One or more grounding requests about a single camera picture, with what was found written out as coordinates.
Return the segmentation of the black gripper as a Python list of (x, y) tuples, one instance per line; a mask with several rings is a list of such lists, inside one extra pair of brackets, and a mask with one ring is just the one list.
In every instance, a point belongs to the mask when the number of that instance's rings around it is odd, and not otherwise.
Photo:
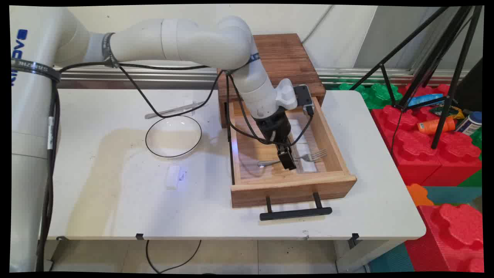
[(295, 161), (289, 145), (291, 125), (285, 113), (285, 108), (279, 108), (271, 116), (263, 119), (255, 118), (257, 127), (264, 137), (263, 144), (277, 144), (277, 157), (286, 170), (296, 169)]

